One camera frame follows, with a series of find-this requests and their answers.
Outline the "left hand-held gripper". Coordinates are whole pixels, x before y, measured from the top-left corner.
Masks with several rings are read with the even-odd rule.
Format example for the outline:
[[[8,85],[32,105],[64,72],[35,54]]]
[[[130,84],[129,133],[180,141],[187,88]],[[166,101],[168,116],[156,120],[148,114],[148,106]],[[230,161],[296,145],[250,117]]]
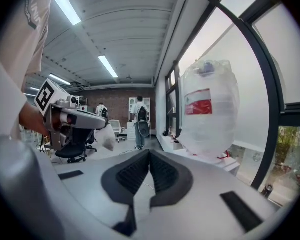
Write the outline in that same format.
[[[43,116],[50,138],[50,145],[46,147],[55,151],[62,150],[70,142],[71,127],[102,130],[108,125],[104,117],[77,109],[76,97],[49,79],[41,86],[34,103]]]

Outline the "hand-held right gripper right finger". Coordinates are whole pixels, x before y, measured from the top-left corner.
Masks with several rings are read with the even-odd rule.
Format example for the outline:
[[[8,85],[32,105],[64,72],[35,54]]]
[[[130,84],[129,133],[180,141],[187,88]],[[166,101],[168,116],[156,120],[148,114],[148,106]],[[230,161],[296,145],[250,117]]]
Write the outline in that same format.
[[[224,169],[161,155],[188,168],[193,185],[177,204],[151,209],[139,223],[144,240],[263,240],[278,225],[279,208]]]

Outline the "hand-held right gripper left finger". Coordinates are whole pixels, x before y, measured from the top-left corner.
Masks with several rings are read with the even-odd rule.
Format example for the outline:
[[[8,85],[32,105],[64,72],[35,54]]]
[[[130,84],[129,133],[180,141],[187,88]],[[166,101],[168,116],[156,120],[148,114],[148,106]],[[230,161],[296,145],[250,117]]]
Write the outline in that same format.
[[[104,159],[58,165],[71,195],[102,225],[134,240],[144,240],[141,223],[150,214],[151,174],[140,151]]]

